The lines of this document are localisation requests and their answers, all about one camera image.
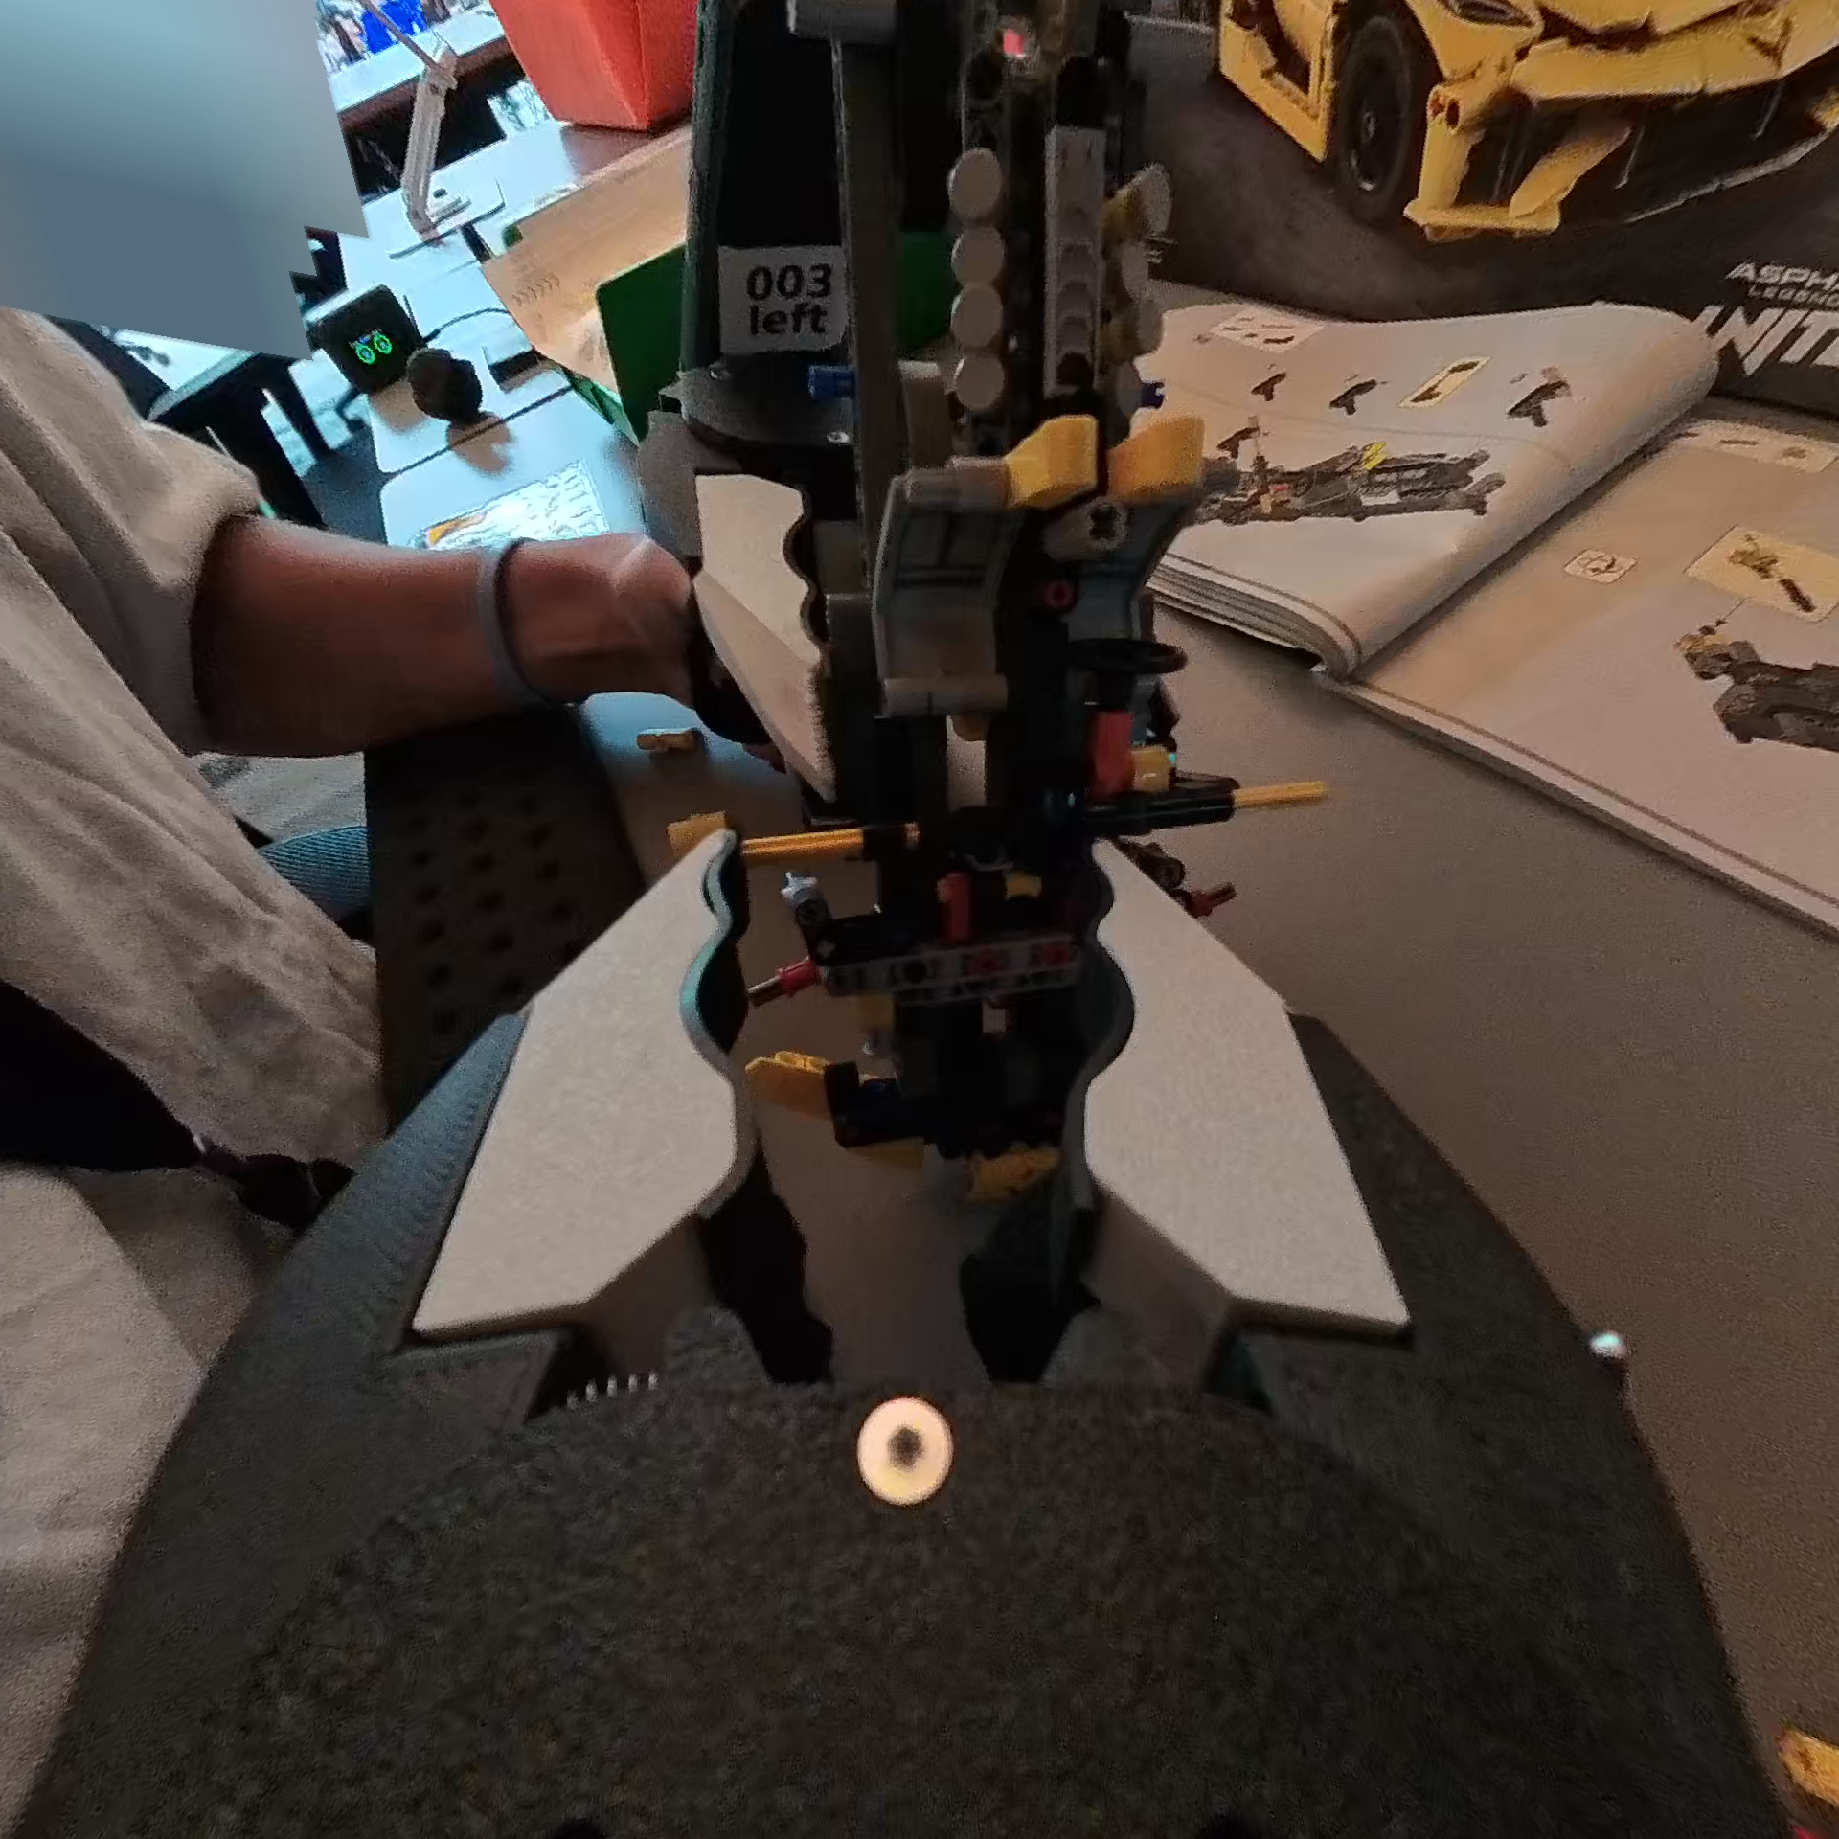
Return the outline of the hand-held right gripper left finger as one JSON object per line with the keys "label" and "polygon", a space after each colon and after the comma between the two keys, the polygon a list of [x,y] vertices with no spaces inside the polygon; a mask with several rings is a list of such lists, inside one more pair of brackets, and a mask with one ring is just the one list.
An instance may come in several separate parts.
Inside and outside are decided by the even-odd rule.
{"label": "hand-held right gripper left finger", "polygon": [[832,1377],[806,1244],[732,1049],[747,1013],[733,832],[709,832],[527,1007],[411,1318],[430,1342],[578,1335],[616,1377],[705,1306],[785,1384]]}

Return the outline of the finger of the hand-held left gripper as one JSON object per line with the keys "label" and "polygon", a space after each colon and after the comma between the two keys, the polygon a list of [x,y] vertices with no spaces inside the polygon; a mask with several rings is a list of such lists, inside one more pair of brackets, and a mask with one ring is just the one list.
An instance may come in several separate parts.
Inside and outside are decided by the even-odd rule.
{"label": "finger of the hand-held left gripper", "polygon": [[821,798],[838,796],[817,698],[815,588],[790,559],[807,518],[792,486],[754,474],[699,474],[696,597],[713,654],[785,764]]}

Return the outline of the white desk stand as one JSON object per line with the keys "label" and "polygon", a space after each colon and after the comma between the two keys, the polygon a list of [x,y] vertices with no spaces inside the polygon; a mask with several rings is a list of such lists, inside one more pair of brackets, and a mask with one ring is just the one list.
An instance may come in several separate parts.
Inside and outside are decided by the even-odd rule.
{"label": "white desk stand", "polygon": [[430,51],[417,36],[402,31],[381,4],[364,2],[362,8],[419,65],[402,165],[402,213],[409,224],[411,241],[402,243],[392,256],[402,258],[417,247],[436,245],[453,233],[472,237],[476,224],[504,211],[502,190],[491,184],[472,199],[434,178],[447,101],[462,80],[462,57],[442,36],[432,40]]}

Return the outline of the green box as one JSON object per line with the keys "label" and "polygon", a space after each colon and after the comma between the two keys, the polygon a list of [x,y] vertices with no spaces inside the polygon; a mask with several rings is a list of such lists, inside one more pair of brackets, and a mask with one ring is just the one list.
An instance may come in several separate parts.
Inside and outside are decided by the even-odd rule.
{"label": "green box", "polygon": [[[953,230],[904,231],[897,273],[897,338],[902,359],[925,357],[950,338],[957,285]],[[578,396],[637,444],[658,395],[678,376],[684,243],[610,277],[595,290],[610,374],[606,387],[572,370]]]}

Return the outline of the person's left hand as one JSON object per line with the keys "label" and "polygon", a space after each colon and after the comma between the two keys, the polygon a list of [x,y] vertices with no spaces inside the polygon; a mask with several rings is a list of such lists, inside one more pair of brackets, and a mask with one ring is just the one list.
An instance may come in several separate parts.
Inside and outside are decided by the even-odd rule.
{"label": "person's left hand", "polygon": [[529,542],[510,571],[525,673],[563,702],[694,698],[696,601],[684,567],[646,537]]}

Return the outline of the brown cardboard sheet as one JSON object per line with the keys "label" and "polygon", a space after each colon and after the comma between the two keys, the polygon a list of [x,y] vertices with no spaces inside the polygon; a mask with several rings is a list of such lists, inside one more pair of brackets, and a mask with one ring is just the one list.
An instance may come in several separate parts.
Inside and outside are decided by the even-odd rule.
{"label": "brown cardboard sheet", "polygon": [[517,239],[481,273],[529,343],[610,395],[618,379],[597,290],[682,250],[692,133],[646,142],[517,218]]}

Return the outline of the small display green lights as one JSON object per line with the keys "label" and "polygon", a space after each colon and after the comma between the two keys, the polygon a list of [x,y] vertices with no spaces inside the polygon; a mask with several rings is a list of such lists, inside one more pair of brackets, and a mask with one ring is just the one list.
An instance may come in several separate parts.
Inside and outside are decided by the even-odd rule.
{"label": "small display green lights", "polygon": [[311,347],[333,362],[360,396],[402,381],[424,336],[388,286],[347,292],[320,304],[307,322]]}

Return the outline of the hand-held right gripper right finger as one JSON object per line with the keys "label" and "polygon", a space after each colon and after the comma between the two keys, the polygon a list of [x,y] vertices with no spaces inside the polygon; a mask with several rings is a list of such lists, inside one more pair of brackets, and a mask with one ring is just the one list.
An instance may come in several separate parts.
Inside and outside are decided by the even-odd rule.
{"label": "hand-held right gripper right finger", "polygon": [[1175,1384],[1251,1331],[1372,1344],[1410,1333],[1285,1001],[1097,840],[1080,1052],[1056,1172],[965,1261],[989,1378],[1035,1384],[1071,1322],[1101,1314]]}

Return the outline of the red bag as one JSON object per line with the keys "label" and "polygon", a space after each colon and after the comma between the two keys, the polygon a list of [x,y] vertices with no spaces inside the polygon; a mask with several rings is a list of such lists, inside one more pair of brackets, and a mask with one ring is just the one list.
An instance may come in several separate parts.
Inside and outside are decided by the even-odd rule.
{"label": "red bag", "polygon": [[491,10],[555,120],[648,131],[688,114],[694,2],[493,2]]}

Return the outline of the open instruction booklet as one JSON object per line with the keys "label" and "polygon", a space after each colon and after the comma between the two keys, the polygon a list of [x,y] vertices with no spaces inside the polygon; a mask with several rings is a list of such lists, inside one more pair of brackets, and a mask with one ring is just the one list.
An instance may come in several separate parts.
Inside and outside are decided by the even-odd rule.
{"label": "open instruction booklet", "polygon": [[1835,419],[1712,395],[1687,321],[1171,311],[1206,421],[1168,609],[1835,933]]}

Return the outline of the person's left forearm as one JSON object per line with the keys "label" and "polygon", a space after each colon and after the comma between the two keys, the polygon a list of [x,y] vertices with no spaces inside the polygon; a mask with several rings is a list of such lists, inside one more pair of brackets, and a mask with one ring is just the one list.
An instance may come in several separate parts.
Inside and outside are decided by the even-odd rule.
{"label": "person's left forearm", "polygon": [[191,613],[222,753],[328,759],[515,707],[485,635],[487,565],[271,518],[218,525]]}

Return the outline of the Lego Technic set box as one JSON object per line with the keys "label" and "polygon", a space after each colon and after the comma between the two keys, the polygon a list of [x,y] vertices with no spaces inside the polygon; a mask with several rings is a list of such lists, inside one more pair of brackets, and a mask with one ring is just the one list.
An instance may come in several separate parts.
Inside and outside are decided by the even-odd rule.
{"label": "Lego Technic set box", "polygon": [[1319,317],[1670,311],[1835,415],[1833,2],[1149,4],[1164,271]]}

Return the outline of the grey wristband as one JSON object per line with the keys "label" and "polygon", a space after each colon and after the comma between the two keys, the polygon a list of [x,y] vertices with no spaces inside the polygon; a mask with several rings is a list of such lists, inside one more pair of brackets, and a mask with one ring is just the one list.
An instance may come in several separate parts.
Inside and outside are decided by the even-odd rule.
{"label": "grey wristband", "polygon": [[531,681],[517,654],[510,571],[527,544],[527,539],[512,539],[479,552],[474,582],[474,626],[502,707],[517,711],[563,709],[567,707],[563,700]]}

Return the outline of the partly built lego car chassis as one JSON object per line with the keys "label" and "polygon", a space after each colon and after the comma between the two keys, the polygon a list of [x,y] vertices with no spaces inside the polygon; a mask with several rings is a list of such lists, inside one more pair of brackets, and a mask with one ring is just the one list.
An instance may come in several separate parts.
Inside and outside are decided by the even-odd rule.
{"label": "partly built lego car chassis", "polygon": [[[1080,1052],[1097,840],[1073,814],[1181,783],[1147,580],[1207,480],[1200,423],[1134,429],[1137,359],[1160,341],[1139,275],[1170,218],[1132,169],[1130,27],[1116,4],[957,4],[944,173],[952,362],[897,366],[889,192],[919,21],[881,8],[881,514],[868,588],[879,741],[832,751],[832,823],[923,827],[919,846],[781,863],[802,958],[751,1001],[823,990],[862,1016],[866,1064],[773,1054],[760,1098],[824,1121],[843,1151],[959,1162],[976,1206],[1022,1200],[1061,1159]],[[1196,889],[1152,838],[1116,838],[1183,910]]]}

